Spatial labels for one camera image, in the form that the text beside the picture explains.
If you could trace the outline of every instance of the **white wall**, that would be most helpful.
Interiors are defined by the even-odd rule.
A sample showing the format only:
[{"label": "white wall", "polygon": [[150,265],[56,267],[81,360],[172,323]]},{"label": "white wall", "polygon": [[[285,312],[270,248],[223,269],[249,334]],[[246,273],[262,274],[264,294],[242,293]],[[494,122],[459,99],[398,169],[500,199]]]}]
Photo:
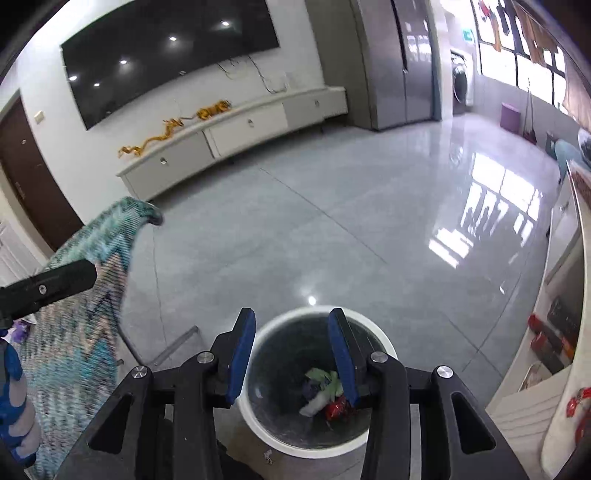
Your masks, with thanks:
[{"label": "white wall", "polygon": [[[472,55],[474,65],[479,65],[479,52],[478,48],[476,48],[476,24],[470,0],[442,0],[441,4],[446,10],[445,18],[450,46],[469,53]],[[465,28],[472,30],[473,42],[464,39],[463,30]]]},{"label": "white wall", "polygon": [[427,8],[429,15],[429,22],[435,25],[435,29],[431,29],[431,46],[433,51],[433,68],[436,75],[436,101],[434,108],[434,117],[436,120],[446,120],[453,116],[453,79],[452,79],[452,57],[449,50],[449,32],[447,30],[447,22],[445,17],[445,10],[441,5],[440,0],[428,0]]},{"label": "white wall", "polygon": [[[534,130],[538,146],[545,149],[546,132],[577,145],[579,124],[549,103],[534,96]],[[476,75],[475,104],[473,111],[494,120],[501,121],[501,104],[508,103],[521,111],[521,127],[525,119],[527,92],[484,75]],[[528,129],[531,128],[531,117]]]},{"label": "white wall", "polygon": [[[27,44],[17,60],[18,86],[39,149],[57,184],[83,222],[127,195],[115,177],[125,166],[123,145],[138,145],[161,133],[162,120],[194,113],[228,99],[240,104],[269,95],[252,64],[244,61],[235,80],[217,66],[192,72],[127,104],[86,131],[64,71],[60,44],[127,0],[70,0]],[[254,54],[272,88],[288,74],[294,87],[323,85],[322,69],[304,0],[267,0],[280,48]],[[0,96],[0,108],[3,103]],[[37,125],[33,115],[44,111]]]}]

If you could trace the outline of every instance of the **trash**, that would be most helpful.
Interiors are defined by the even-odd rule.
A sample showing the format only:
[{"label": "trash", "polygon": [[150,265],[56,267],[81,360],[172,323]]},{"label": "trash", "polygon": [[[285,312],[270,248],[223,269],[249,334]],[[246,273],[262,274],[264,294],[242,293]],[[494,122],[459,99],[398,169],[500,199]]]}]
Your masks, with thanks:
[{"label": "trash", "polygon": [[312,378],[308,378],[301,386],[301,394],[304,396],[306,401],[312,400],[320,390],[320,382]]},{"label": "trash", "polygon": [[273,465],[273,460],[271,460],[271,454],[273,453],[273,450],[271,450],[270,448],[263,453],[263,457],[265,457],[265,460],[267,462],[267,465]]},{"label": "trash", "polygon": [[[325,406],[335,401],[343,395],[343,384],[339,380],[339,374],[335,371],[330,373],[320,368],[311,368],[306,372],[308,380],[302,386],[302,395],[308,403],[300,409],[300,415],[304,417],[313,417]],[[313,392],[313,386],[318,385],[320,391],[310,399]]]},{"label": "trash", "polygon": [[339,417],[342,417],[349,407],[350,405],[347,398],[344,395],[341,395],[334,402],[328,404],[324,409],[324,416],[328,421],[336,420]]},{"label": "trash", "polygon": [[329,403],[330,392],[328,390],[321,390],[306,404],[305,407],[300,409],[300,415],[303,415],[304,417],[313,417]]}]

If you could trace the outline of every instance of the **hanging clothes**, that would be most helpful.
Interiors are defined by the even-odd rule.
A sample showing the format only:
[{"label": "hanging clothes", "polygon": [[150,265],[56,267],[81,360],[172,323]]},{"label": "hanging clothes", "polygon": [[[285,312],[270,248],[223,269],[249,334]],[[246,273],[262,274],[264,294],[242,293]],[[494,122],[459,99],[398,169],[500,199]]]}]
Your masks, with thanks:
[{"label": "hanging clothes", "polygon": [[495,13],[493,12],[493,10],[486,6],[484,0],[480,0],[478,2],[478,6],[480,7],[482,15],[484,15],[485,18],[488,18],[491,21],[492,34],[495,37],[495,44],[493,45],[493,48],[496,51],[501,51],[501,33],[499,31],[499,21],[496,19]]},{"label": "hanging clothes", "polygon": [[484,15],[485,17],[490,17],[491,16],[491,10],[486,6],[486,4],[484,3],[484,0],[480,0],[478,2],[478,6],[480,7],[480,11],[482,12],[482,15]]},{"label": "hanging clothes", "polygon": [[564,72],[566,74],[566,91],[563,107],[575,117],[584,129],[591,131],[591,99],[584,87],[578,68],[568,55],[564,55]]},{"label": "hanging clothes", "polygon": [[505,13],[509,18],[509,24],[511,25],[511,33],[513,34],[515,52],[525,55],[523,43],[521,42],[521,35],[519,34],[519,29],[517,28],[517,13],[515,12],[515,8],[513,7],[513,2],[511,0],[505,0]]},{"label": "hanging clothes", "polygon": [[496,7],[496,11],[499,14],[499,20],[501,20],[501,27],[503,28],[503,33],[505,35],[509,35],[511,30],[509,30],[509,24],[507,23],[507,17],[505,15],[505,9],[501,5],[501,0],[499,0],[499,5]]},{"label": "hanging clothes", "polygon": [[545,67],[544,49],[558,53],[556,42],[550,37],[544,27],[531,18],[521,5],[513,2],[513,6],[521,23],[521,29],[527,42],[527,47],[530,49],[531,61]]},{"label": "hanging clothes", "polygon": [[492,46],[496,51],[501,51],[501,31],[499,30],[499,21],[496,19],[495,13],[490,10],[491,25],[492,25],[492,32],[495,36],[495,44]]}]

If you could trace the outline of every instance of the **purple stool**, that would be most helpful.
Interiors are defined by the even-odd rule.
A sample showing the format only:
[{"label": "purple stool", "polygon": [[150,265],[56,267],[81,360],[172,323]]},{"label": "purple stool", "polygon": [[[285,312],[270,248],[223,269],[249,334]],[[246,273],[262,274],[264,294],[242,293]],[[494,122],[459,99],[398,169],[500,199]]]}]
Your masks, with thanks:
[{"label": "purple stool", "polygon": [[519,135],[521,125],[521,112],[508,103],[501,106],[501,128]]}]

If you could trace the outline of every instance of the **trash can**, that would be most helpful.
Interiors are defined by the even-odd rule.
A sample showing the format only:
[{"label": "trash can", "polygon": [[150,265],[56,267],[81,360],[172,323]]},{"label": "trash can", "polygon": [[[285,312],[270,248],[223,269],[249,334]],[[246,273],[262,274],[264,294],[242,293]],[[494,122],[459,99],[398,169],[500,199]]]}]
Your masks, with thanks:
[{"label": "trash can", "polygon": [[[252,431],[267,445],[301,458],[343,455],[367,442],[370,410],[352,410],[327,421],[322,413],[299,414],[306,401],[302,384],[313,367],[337,370],[327,318],[332,306],[292,310],[256,333],[238,408]],[[386,334],[371,320],[343,309],[354,329],[368,335],[376,349],[397,358]]]}]

